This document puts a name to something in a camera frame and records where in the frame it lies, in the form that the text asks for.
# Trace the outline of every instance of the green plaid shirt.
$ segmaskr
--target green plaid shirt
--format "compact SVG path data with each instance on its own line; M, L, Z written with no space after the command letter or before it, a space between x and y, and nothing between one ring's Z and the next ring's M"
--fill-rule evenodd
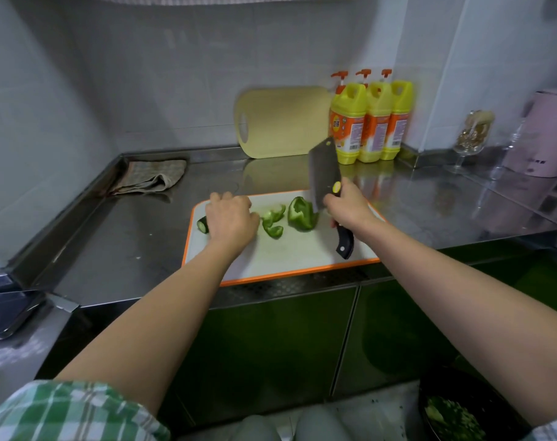
M107 384L36 380L0 406L0 441L168 441L145 407Z

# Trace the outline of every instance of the glass stem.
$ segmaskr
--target glass stem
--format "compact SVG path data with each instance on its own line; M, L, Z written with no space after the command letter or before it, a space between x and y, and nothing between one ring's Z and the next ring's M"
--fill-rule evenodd
M456 164L454 164L454 168L455 169L459 169L462 166L462 162L464 161L464 156L459 156L459 158L456 160Z

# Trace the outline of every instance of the human arm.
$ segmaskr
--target human arm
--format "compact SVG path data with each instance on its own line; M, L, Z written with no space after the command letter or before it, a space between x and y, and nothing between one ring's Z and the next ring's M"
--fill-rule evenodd
M556 311L376 219L347 179L324 202L531 424L557 419Z
M104 382L156 414L231 262L260 218L247 197L211 194L205 249L113 321L56 380Z

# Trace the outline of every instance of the orange label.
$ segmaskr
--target orange label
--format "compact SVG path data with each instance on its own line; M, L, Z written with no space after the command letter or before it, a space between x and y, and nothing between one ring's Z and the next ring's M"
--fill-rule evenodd
M364 152L380 152L383 150L389 117L366 115L362 139L360 140L360 147Z
M387 137L385 138L385 148L398 149L401 146L405 128L407 126L409 113L400 115L392 114L387 127Z
M338 150L355 153L360 149L364 118L348 118L330 110L329 135L334 137Z

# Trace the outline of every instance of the left arm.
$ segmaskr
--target left arm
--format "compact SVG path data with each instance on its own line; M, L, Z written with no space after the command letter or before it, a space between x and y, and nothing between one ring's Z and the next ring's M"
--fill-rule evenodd
M125 311L62 370L56 380L105 382L156 414L219 284L254 238L260 218L244 196L211 194L211 240Z

